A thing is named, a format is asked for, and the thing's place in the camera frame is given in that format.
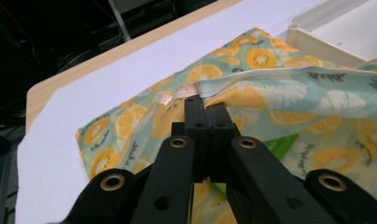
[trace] table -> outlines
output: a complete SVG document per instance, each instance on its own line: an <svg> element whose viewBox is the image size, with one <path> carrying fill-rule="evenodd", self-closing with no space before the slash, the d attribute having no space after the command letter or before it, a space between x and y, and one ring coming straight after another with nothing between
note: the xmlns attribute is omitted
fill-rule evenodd
<svg viewBox="0 0 377 224"><path fill-rule="evenodd" d="M253 27L285 38L289 18L320 2L219 0L33 86L16 222L63 220L88 184L78 128Z"/></svg>

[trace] white tray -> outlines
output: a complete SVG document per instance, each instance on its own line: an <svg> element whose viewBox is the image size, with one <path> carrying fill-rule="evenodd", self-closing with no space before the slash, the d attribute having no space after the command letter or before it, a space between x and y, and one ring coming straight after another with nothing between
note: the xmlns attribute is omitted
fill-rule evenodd
<svg viewBox="0 0 377 224"><path fill-rule="evenodd" d="M290 20L286 42L354 67L377 58L377 0L328 0Z"/></svg>

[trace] white paper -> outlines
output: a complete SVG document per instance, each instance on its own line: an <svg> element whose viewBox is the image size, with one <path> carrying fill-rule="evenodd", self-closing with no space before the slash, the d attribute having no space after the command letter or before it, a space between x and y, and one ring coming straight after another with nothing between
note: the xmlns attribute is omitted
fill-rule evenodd
<svg viewBox="0 0 377 224"><path fill-rule="evenodd" d="M57 90L18 150L16 223L60 222L88 184L76 130L243 32L284 37L288 20L320 0L246 0Z"/></svg>

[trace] patterned cloth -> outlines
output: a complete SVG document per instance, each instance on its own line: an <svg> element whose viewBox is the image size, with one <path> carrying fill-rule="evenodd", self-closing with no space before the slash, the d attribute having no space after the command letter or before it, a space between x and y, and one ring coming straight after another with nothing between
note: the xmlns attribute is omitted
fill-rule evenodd
<svg viewBox="0 0 377 224"><path fill-rule="evenodd" d="M327 168L377 199L377 63L361 71L317 59L252 29L77 131L90 178L151 164L184 99L224 102L242 135L254 136L293 174ZM192 223L232 223L225 195L195 184Z"/></svg>

